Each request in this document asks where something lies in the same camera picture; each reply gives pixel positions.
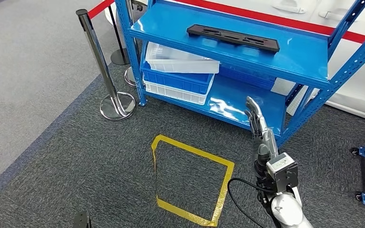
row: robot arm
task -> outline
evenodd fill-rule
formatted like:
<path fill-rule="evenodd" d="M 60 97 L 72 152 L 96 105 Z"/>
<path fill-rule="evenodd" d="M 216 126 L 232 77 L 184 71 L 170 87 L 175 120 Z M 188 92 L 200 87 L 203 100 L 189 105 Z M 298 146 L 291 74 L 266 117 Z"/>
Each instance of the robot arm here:
<path fill-rule="evenodd" d="M 279 154 L 273 131 L 251 97 L 247 97 L 246 106 L 257 156 L 258 200 L 277 228 L 312 228 L 301 208 L 297 163 L 287 153 Z"/>

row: red stripe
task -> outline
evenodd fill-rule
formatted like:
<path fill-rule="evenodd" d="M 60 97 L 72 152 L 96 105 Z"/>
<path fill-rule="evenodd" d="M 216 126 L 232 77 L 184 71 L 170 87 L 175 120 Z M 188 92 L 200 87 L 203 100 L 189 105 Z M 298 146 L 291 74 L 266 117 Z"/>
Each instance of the red stripe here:
<path fill-rule="evenodd" d="M 90 19 L 92 19 L 95 16 L 97 16 L 97 14 L 99 14 L 101 11 L 103 11 L 105 8 L 109 7 L 112 3 L 114 3 L 114 0 L 102 1 L 96 7 L 91 9 L 87 14 L 89 15 Z"/>
<path fill-rule="evenodd" d="M 224 13 L 238 15 L 238 16 L 242 16 L 245 18 L 261 20 L 261 21 L 265 21 L 265 22 L 269 22 L 269 23 L 273 23 L 273 24 L 277 24 L 277 25 L 283 25 L 283 26 L 287 26 L 287 27 L 291 27 L 291 28 L 295 28 L 295 29 L 301 29 L 301 30 L 325 34 L 325 35 L 331 35 L 331 33 L 334 31 L 334 28 L 328 27 L 328 26 L 316 25 L 316 24 L 312 24 L 312 23 L 308 23 L 308 22 L 283 18 L 283 17 L 279 17 L 279 16 L 255 12 L 255 11 L 251 11 L 248 9 L 241 9 L 241 8 L 237 8 L 234 6 L 227 6 L 227 5 L 210 2 L 210 1 L 205 1 L 205 0 L 176 0 L 176 1 L 194 5 L 194 6 L 207 8 L 210 10 L 216 10 L 216 11 L 220 11 L 220 12 L 224 12 Z M 347 31 L 344 34 L 343 38 L 350 40 L 350 41 L 357 42 L 357 43 L 363 43 L 365 41 L 365 35 L 350 32 L 350 31 Z"/>

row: shelf unit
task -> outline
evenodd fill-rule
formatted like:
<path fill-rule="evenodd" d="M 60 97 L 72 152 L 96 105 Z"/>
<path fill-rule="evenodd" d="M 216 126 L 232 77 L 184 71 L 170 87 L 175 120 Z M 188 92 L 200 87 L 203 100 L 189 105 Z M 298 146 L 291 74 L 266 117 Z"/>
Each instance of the shelf unit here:
<path fill-rule="evenodd" d="M 242 18 L 212 10 L 168 2 L 149 0 L 147 12 L 135 23 L 131 22 L 125 0 L 116 0 L 130 62 L 137 84 L 140 105 L 146 104 L 145 96 L 179 105 L 181 107 L 250 129 L 244 114 L 245 98 L 251 96 L 260 105 L 269 127 L 273 128 L 278 146 L 282 145 L 305 121 L 308 120 L 364 63 L 365 42 L 334 75 L 327 78 L 328 61 L 340 39 L 365 7 L 365 0 L 357 0 L 338 24 L 331 36 L 283 27 L 262 21 Z M 232 30 L 278 40 L 280 51 L 276 54 L 251 47 L 232 45 L 202 36 L 190 37 L 186 32 L 193 24 Z M 191 52 L 242 67 L 258 76 L 283 78 L 296 85 L 287 95 L 216 75 L 205 105 L 151 94 L 145 91 L 139 65 L 143 55 L 137 56 L 134 38 Z M 303 86 L 308 86 L 296 113 L 284 126 L 287 106 Z M 311 101 L 314 88 L 318 94 Z"/>

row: stanchion post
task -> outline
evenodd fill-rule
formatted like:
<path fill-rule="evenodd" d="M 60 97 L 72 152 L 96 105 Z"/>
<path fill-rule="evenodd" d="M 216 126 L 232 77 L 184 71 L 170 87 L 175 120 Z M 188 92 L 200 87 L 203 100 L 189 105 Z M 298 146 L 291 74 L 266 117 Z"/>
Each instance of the stanchion post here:
<path fill-rule="evenodd" d="M 136 82 L 134 78 L 134 73 L 132 71 L 132 67 L 128 67 L 127 70 L 125 70 L 124 73 L 124 80 L 125 82 L 132 88 L 136 88 Z"/>
<path fill-rule="evenodd" d="M 111 9 L 111 5 L 108 7 L 108 11 L 110 12 L 111 21 L 113 23 L 115 36 L 117 36 L 117 42 L 119 46 L 119 49 L 112 53 L 111 62 L 117 65 L 127 65 L 129 64 L 128 52 L 126 48 L 122 47 L 121 39 L 118 33 L 117 24 L 115 23 L 115 17 Z"/>
<path fill-rule="evenodd" d="M 126 0 L 126 4 L 128 6 L 128 14 L 129 17 L 131 18 L 131 26 L 135 23 L 135 19 L 134 19 L 134 12 L 132 9 L 132 1 L 131 0 Z M 134 45 L 135 45 L 135 49 L 136 49 L 136 56 L 138 57 L 138 62 L 140 61 L 140 54 L 139 54 L 139 46 L 138 46 L 138 42 L 136 41 L 136 38 L 134 38 Z"/>
<path fill-rule="evenodd" d="M 87 10 L 79 9 L 76 11 L 76 14 L 79 17 L 80 24 L 85 32 L 87 41 L 92 49 L 97 66 L 100 69 L 101 75 L 104 79 L 104 84 L 109 93 L 100 103 L 100 112 L 105 118 L 112 121 L 121 121 L 126 119 L 132 115 L 135 109 L 135 99 L 132 95 L 117 92 L 115 89 L 106 60 L 104 59 L 103 52 L 93 29 L 92 22 L 87 14 Z"/>

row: black plastic tray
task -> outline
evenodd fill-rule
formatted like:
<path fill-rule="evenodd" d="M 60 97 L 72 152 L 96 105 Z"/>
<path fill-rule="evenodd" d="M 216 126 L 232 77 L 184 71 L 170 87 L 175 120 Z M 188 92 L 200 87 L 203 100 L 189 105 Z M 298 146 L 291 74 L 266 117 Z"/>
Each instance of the black plastic tray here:
<path fill-rule="evenodd" d="M 187 28 L 187 32 L 189 35 L 215 38 L 224 42 L 237 45 L 246 45 L 261 50 L 271 51 L 273 53 L 279 52 L 280 50 L 279 43 L 275 39 L 258 37 L 250 34 L 244 34 L 220 28 L 212 28 L 209 26 L 195 24 Z"/>

